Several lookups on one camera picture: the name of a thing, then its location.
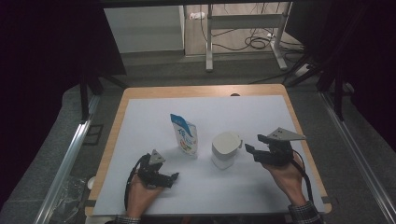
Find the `aluminum rail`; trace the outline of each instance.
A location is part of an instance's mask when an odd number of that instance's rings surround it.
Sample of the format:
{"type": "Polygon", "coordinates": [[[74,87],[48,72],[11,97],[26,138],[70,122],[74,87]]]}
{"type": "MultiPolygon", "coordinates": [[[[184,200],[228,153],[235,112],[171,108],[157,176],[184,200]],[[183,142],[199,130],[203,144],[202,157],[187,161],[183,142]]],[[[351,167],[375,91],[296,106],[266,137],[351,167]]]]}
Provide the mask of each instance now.
{"type": "Polygon", "coordinates": [[[49,223],[50,217],[52,215],[52,208],[56,204],[57,200],[60,196],[60,191],[62,189],[62,184],[70,174],[70,171],[73,168],[73,164],[76,160],[76,157],[81,149],[82,143],[84,141],[84,137],[87,134],[88,129],[90,128],[92,116],[96,111],[96,107],[99,103],[100,96],[94,95],[90,101],[89,110],[90,115],[87,118],[87,121],[78,125],[76,133],[71,141],[69,148],[64,155],[64,160],[61,163],[61,166],[56,174],[52,184],[49,188],[49,192],[47,193],[44,202],[41,204],[40,210],[35,218],[35,224],[43,224],[49,223]]]}

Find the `metal frame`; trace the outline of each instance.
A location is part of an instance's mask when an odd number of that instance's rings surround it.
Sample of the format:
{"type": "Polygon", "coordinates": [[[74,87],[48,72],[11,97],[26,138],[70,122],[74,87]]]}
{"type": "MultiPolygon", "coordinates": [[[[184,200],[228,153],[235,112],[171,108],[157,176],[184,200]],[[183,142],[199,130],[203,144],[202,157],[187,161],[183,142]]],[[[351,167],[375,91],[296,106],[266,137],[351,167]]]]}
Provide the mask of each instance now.
{"type": "Polygon", "coordinates": [[[89,116],[87,120],[78,125],[76,133],[73,137],[72,142],[70,143],[69,149],[67,149],[66,154],[64,155],[64,160],[56,174],[52,184],[49,188],[46,198],[44,202],[41,204],[40,210],[35,218],[35,224],[49,223],[50,217],[52,215],[52,208],[57,203],[59,199],[60,192],[62,189],[62,185],[66,178],[69,176],[70,171],[73,168],[74,161],[78,155],[78,152],[82,146],[84,141],[84,137],[90,128],[93,113],[96,111],[96,107],[99,103],[100,96],[94,95],[91,99],[89,106],[89,116]]]}
{"type": "Polygon", "coordinates": [[[289,16],[290,6],[291,2],[288,2],[282,14],[212,16],[212,5],[208,5],[206,71],[213,71],[212,30],[249,28],[277,28],[276,38],[270,42],[270,45],[280,70],[287,70],[288,66],[280,53],[279,43],[289,16]]]}

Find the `cable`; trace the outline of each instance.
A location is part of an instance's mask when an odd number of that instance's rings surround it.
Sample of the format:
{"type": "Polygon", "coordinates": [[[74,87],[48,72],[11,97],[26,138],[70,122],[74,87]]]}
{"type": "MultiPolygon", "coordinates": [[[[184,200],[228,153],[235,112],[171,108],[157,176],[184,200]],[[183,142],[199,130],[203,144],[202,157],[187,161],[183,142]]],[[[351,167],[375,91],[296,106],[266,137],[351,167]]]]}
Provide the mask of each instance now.
{"type": "Polygon", "coordinates": [[[294,149],[293,149],[293,151],[300,157],[300,160],[303,163],[303,169],[305,170],[305,163],[304,163],[303,157],[301,156],[301,154],[298,151],[296,151],[294,149]]]}
{"type": "Polygon", "coordinates": [[[132,169],[131,173],[129,174],[128,180],[127,180],[127,182],[126,182],[125,193],[124,193],[124,205],[125,205],[125,209],[128,208],[128,195],[129,195],[129,188],[131,187],[132,179],[133,179],[133,177],[134,177],[134,175],[135,175],[135,173],[136,173],[137,166],[140,164],[140,162],[142,162],[142,160],[143,160],[145,157],[146,157],[146,155],[145,155],[145,156],[142,156],[142,157],[137,161],[136,165],[134,166],[134,168],[132,169]]]}
{"type": "Polygon", "coordinates": [[[291,164],[294,165],[294,167],[303,176],[303,178],[305,180],[305,184],[306,184],[306,190],[308,191],[308,198],[313,203],[314,202],[314,197],[312,196],[311,181],[309,180],[309,176],[306,174],[305,170],[297,163],[297,161],[291,160],[290,162],[291,162],[291,164]]]}
{"type": "Polygon", "coordinates": [[[276,13],[277,13],[277,10],[279,9],[279,5],[280,5],[280,2],[277,3],[276,13]]]}
{"type": "Polygon", "coordinates": [[[273,77],[267,77],[267,78],[263,78],[263,79],[260,79],[260,80],[257,80],[257,81],[252,81],[252,82],[249,82],[248,85],[250,85],[250,84],[256,84],[256,83],[263,82],[263,81],[270,80],[270,79],[277,78],[277,77],[283,77],[283,76],[285,76],[286,74],[287,74],[287,73],[282,73],[282,74],[280,74],[280,75],[276,75],[276,76],[273,76],[273,77]]]}
{"type": "Polygon", "coordinates": [[[302,52],[289,52],[289,53],[285,53],[284,57],[285,59],[290,62],[290,63],[297,63],[298,61],[292,61],[291,59],[288,58],[289,54],[303,54],[302,52]]]}
{"type": "MultiPolygon", "coordinates": [[[[265,4],[262,5],[261,13],[265,12],[265,9],[267,8],[267,6],[268,6],[268,3],[265,3],[265,4]]],[[[201,19],[201,31],[202,31],[202,34],[204,36],[205,41],[207,42],[207,38],[206,38],[205,32],[204,32],[204,26],[202,24],[202,18],[200,18],[200,19],[201,19]]],[[[215,37],[215,36],[219,36],[219,35],[224,35],[224,34],[230,33],[230,32],[235,31],[235,30],[238,30],[238,29],[228,30],[226,32],[223,32],[223,33],[220,33],[220,34],[217,34],[217,35],[212,35],[211,34],[211,36],[215,37]]],[[[220,44],[212,44],[212,45],[213,46],[218,46],[218,47],[221,47],[221,48],[224,48],[224,49],[232,50],[232,51],[239,51],[239,50],[242,50],[242,49],[247,49],[248,47],[251,47],[251,48],[257,49],[257,50],[265,49],[269,45],[269,43],[271,42],[272,37],[270,39],[268,39],[268,38],[265,38],[265,37],[255,36],[256,34],[258,34],[258,32],[256,32],[257,30],[258,29],[251,29],[250,30],[250,36],[245,39],[245,44],[246,45],[244,47],[242,47],[241,49],[231,49],[231,48],[225,47],[225,46],[220,45],[220,44]]]]}
{"type": "Polygon", "coordinates": [[[282,81],[282,85],[285,85],[285,82],[286,82],[286,80],[288,79],[288,77],[289,77],[289,74],[291,74],[291,73],[293,73],[298,67],[300,67],[301,66],[301,64],[303,64],[303,62],[306,60],[306,59],[308,59],[310,57],[310,54],[309,53],[305,53],[304,55],[303,55],[303,57],[301,57],[298,61],[297,61],[297,63],[295,63],[294,64],[294,66],[289,70],[289,72],[285,75],[285,78],[283,79],[283,81],[282,81]]]}
{"type": "Polygon", "coordinates": [[[282,42],[284,44],[289,44],[289,45],[300,45],[300,46],[303,46],[303,44],[289,43],[289,42],[285,42],[285,41],[282,41],[282,40],[280,42],[282,42]]]}
{"type": "Polygon", "coordinates": [[[288,49],[285,48],[281,45],[279,45],[279,48],[283,51],[283,52],[287,52],[287,53],[305,53],[305,49],[288,49]]]}

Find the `table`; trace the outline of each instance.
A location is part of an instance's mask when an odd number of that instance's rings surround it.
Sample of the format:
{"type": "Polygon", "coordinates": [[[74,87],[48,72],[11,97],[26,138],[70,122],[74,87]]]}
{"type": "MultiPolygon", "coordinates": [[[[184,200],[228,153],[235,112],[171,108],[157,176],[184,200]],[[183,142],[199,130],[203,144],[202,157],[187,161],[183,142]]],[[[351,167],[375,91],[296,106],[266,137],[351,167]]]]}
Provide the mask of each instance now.
{"type": "MultiPolygon", "coordinates": [[[[120,107],[113,123],[110,135],[107,140],[105,152],[101,160],[98,172],[96,174],[95,183],[93,185],[89,205],[86,206],[85,212],[87,216],[93,214],[93,203],[98,199],[99,193],[104,185],[106,179],[106,172],[109,167],[115,145],[120,133],[122,121],[125,116],[127,105],[130,99],[152,99],[152,98],[180,98],[180,97],[220,97],[230,96],[233,93],[238,93],[242,96],[263,96],[263,95],[280,95],[285,100],[286,106],[289,110],[292,122],[297,133],[302,133],[301,127],[295,116],[289,96],[285,88],[280,84],[270,85],[229,85],[229,86],[191,86],[191,87],[154,87],[154,88],[130,88],[125,90],[120,101],[120,107]]],[[[301,142],[307,163],[309,164],[320,196],[327,197],[327,193],[321,182],[315,162],[309,151],[308,145],[305,141],[301,142]]],[[[329,213],[332,209],[329,203],[325,203],[325,213],[329,213]]]]}

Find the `human hand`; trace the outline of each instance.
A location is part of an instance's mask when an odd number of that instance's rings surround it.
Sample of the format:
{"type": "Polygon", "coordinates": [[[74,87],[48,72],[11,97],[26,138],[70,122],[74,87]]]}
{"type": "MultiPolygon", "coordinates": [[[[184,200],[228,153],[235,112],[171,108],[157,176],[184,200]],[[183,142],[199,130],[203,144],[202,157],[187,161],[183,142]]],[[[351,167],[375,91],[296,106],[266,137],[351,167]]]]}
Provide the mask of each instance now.
{"type": "MultiPolygon", "coordinates": [[[[304,167],[297,153],[294,152],[293,157],[301,167],[304,167]]],[[[277,186],[288,196],[292,205],[302,206],[306,204],[302,189],[303,177],[291,162],[281,167],[262,163],[262,167],[270,172],[277,186]]]]}
{"type": "Polygon", "coordinates": [[[126,216],[140,218],[161,192],[163,187],[147,189],[140,177],[135,174],[129,189],[126,216]]]}

